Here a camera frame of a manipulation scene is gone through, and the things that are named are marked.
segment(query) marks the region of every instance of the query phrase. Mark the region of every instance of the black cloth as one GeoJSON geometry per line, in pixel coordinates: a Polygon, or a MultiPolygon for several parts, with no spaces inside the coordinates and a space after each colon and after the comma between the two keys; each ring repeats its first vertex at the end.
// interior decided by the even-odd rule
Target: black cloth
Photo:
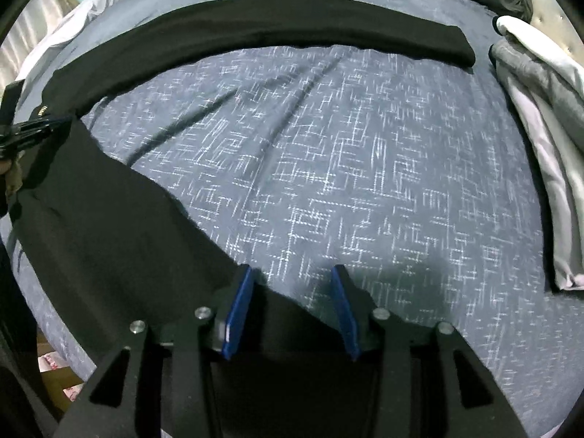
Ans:
{"type": "MultiPolygon", "coordinates": [[[[43,105],[46,114],[82,116],[104,96],[212,54],[337,43],[462,66],[475,60],[459,28],[357,1],[217,0],[173,11],[79,57],[55,72],[43,91],[43,105]]],[[[235,263],[180,204],[155,182],[105,155],[78,118],[27,151],[20,162],[23,186],[9,202],[14,232],[55,309],[95,362],[132,321],[162,324],[193,314],[199,306],[213,306],[213,293],[232,279],[235,263]]],[[[278,430],[278,436],[314,436],[319,426],[333,422],[336,431],[318,436],[360,434],[374,370],[364,365],[356,373],[345,355],[332,367],[330,353],[343,352],[336,331],[287,298],[258,287],[241,349],[241,357],[261,353],[261,361],[246,369],[237,363],[245,359],[236,359],[216,382],[224,391],[218,400],[227,416],[243,419],[245,411],[252,418],[246,420],[254,424],[247,436],[271,436],[270,430],[277,429],[275,417],[283,413],[285,419],[287,413],[277,405],[294,399],[305,405],[308,416],[297,421],[305,428],[278,430]],[[317,367],[318,359],[312,358],[304,373],[295,376],[282,365],[289,358],[278,358],[287,350],[317,353],[326,360],[317,367]],[[288,388],[277,387],[283,370],[290,378],[288,388]],[[323,385],[328,398],[315,389],[307,393],[311,382],[301,378],[309,370],[314,381],[332,383],[323,385]],[[351,374],[360,377],[361,389],[344,377],[351,374]],[[260,377],[268,392],[258,387],[260,377]],[[339,377],[343,386],[335,387],[339,377]],[[296,394],[291,390],[295,386],[296,394]],[[345,391],[357,405],[340,400],[340,387],[349,387],[345,391]],[[242,389],[257,395],[250,400],[248,394],[247,408],[233,399],[235,390],[242,389]],[[323,403],[336,404],[331,420],[322,418],[323,403]],[[274,410],[266,419],[262,411],[270,407],[274,410]],[[259,432],[260,425],[267,428],[259,432]]],[[[162,409],[168,412],[164,404],[162,409]]]]}
{"type": "Polygon", "coordinates": [[[470,67],[466,37],[446,26],[352,0],[214,0],[176,9],[113,38],[53,74],[46,114],[87,113],[101,98],[214,54],[266,46],[398,52],[470,67]]]}

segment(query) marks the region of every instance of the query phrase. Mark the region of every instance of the blue bedspread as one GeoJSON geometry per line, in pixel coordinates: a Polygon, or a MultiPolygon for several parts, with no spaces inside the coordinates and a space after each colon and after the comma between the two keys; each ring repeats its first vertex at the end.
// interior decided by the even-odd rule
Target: blue bedspread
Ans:
{"type": "MultiPolygon", "coordinates": [[[[200,1],[119,1],[33,74],[17,118],[57,68],[200,1]]],[[[245,49],[102,100],[84,122],[231,257],[322,320],[334,324],[329,271],[343,263],[378,306],[418,323],[452,321],[539,436],[584,386],[584,304],[545,291],[526,143],[487,57],[500,37],[494,14],[468,0],[361,1],[459,26],[477,63],[463,70],[346,46],[245,49]]],[[[28,304],[87,377],[93,364],[9,232],[4,219],[28,304]]]]}

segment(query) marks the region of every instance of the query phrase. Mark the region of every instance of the folded gray clothing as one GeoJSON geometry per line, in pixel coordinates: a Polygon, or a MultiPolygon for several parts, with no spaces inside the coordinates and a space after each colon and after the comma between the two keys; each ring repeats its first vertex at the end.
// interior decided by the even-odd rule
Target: folded gray clothing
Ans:
{"type": "Polygon", "coordinates": [[[573,87],[519,42],[502,39],[493,45],[491,54],[528,89],[548,101],[568,136],[584,153],[584,101],[573,87]]]}

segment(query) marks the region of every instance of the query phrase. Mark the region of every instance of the hand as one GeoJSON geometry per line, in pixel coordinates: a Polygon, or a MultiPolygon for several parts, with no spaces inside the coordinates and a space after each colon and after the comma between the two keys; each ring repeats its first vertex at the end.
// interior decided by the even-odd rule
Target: hand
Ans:
{"type": "Polygon", "coordinates": [[[0,176],[6,174],[6,172],[10,169],[12,165],[11,160],[0,160],[0,176]]]}
{"type": "Polygon", "coordinates": [[[12,165],[11,160],[0,160],[0,217],[4,217],[8,212],[8,203],[6,200],[6,180],[4,175],[12,165]]]}

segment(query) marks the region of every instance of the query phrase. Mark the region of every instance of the gray blanket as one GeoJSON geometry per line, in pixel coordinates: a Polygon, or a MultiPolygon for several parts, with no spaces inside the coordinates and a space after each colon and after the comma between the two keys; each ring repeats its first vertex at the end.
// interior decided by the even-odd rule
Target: gray blanket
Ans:
{"type": "MultiPolygon", "coordinates": [[[[17,119],[57,68],[199,1],[120,0],[36,79],[17,119]]],[[[584,304],[546,291],[537,175],[487,57],[500,39],[494,14],[468,0],[361,1],[459,26],[477,63],[465,71],[346,46],[245,49],[104,99],[84,122],[236,261],[324,321],[334,322],[335,263],[406,320],[452,321],[539,436],[584,387],[584,304]]],[[[8,220],[1,226],[8,242],[8,220]]],[[[42,329],[86,377],[91,361],[18,243],[9,247],[42,329]]]]}
{"type": "Polygon", "coordinates": [[[584,146],[584,103],[560,74],[512,36],[495,43],[491,54],[497,64],[497,75],[526,125],[543,174],[553,220],[556,284],[560,289],[582,289],[579,218],[584,200],[580,194],[581,177],[577,174],[584,162],[577,146],[580,149],[584,146]],[[536,95],[548,104],[552,118],[532,100],[536,95]]]}

